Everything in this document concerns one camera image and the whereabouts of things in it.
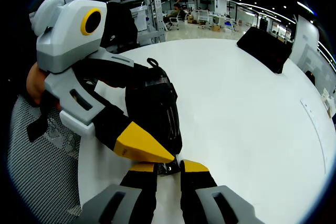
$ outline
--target gray mesh fabric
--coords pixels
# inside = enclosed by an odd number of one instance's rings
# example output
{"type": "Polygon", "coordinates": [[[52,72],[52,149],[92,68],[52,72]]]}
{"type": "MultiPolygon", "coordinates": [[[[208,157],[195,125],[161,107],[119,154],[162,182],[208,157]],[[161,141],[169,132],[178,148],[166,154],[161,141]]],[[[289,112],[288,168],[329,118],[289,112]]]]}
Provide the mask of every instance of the gray mesh fabric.
{"type": "Polygon", "coordinates": [[[27,125],[39,108],[18,97],[12,112],[7,168],[23,201],[42,223],[70,223],[80,214],[78,151],[80,136],[62,125],[59,112],[48,115],[48,131],[31,143],[27,125]]]}

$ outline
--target white round table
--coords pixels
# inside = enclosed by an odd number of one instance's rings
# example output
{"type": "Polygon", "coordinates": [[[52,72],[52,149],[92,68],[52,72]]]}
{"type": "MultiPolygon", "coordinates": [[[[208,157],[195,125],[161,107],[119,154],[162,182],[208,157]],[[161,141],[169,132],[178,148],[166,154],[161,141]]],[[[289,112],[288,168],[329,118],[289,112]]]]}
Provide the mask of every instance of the white round table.
{"type": "MultiPolygon", "coordinates": [[[[174,84],[182,158],[208,167],[265,223],[297,223],[311,209],[330,173],[336,133],[318,91],[293,62],[274,74],[223,39],[170,41],[122,55],[145,66],[148,57],[156,59],[174,84]],[[319,123],[320,140],[302,99],[319,123]]],[[[125,110],[124,90],[103,83],[96,89],[125,110]]],[[[82,141],[81,205],[119,184],[131,165],[97,140],[82,141]]],[[[157,186],[153,223],[184,223],[180,175],[159,177],[157,186]]]]}

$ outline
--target black bag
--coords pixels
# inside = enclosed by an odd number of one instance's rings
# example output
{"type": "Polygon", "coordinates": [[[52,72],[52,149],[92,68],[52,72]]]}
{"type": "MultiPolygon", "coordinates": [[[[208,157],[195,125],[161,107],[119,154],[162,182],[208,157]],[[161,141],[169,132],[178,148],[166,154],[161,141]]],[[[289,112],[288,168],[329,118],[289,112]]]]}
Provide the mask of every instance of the black bag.
{"type": "Polygon", "coordinates": [[[116,2],[107,3],[105,29],[101,39],[101,47],[118,45],[118,47],[136,44],[138,29],[135,26],[131,11],[116,2]]]}
{"type": "Polygon", "coordinates": [[[158,63],[151,58],[147,61],[153,68],[148,68],[133,87],[126,87],[128,116],[175,155],[182,149],[177,94],[158,63]]]}
{"type": "Polygon", "coordinates": [[[237,46],[255,57],[273,73],[282,73],[282,67],[292,52],[291,45],[286,45],[256,27],[249,28],[237,42],[237,46]]]}

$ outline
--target floor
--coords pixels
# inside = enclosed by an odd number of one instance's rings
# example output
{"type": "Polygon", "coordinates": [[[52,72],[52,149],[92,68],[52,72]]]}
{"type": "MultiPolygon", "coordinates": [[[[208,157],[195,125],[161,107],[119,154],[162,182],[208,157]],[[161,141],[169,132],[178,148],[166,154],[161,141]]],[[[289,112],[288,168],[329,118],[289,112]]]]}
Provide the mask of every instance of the floor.
{"type": "Polygon", "coordinates": [[[201,38],[214,38],[214,39],[234,39],[239,40],[243,36],[242,31],[212,31],[211,29],[199,28],[199,24],[189,24],[179,22],[179,29],[173,27],[170,31],[165,32],[166,41],[180,40],[180,39],[201,39],[201,38]]]}

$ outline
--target yellow ring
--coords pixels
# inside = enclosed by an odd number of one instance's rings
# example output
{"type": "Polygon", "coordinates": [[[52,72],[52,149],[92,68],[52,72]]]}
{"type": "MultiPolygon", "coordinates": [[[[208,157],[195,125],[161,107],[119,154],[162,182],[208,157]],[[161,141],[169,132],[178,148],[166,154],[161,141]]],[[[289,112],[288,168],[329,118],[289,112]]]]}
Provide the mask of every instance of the yellow ring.
{"type": "Polygon", "coordinates": [[[93,32],[91,32],[91,33],[88,33],[87,31],[86,31],[86,29],[85,29],[85,25],[86,25],[86,22],[88,21],[88,18],[90,17],[90,15],[92,14],[92,13],[94,13],[94,12],[99,12],[100,13],[100,17],[101,17],[101,11],[100,11],[100,9],[98,9],[98,8],[93,8],[93,9],[91,9],[90,11],[88,11],[86,14],[85,14],[85,16],[84,16],[84,18],[83,18],[83,20],[82,20],[82,24],[80,25],[80,31],[82,32],[82,34],[83,35],[90,35],[90,34],[92,34],[93,32]]]}

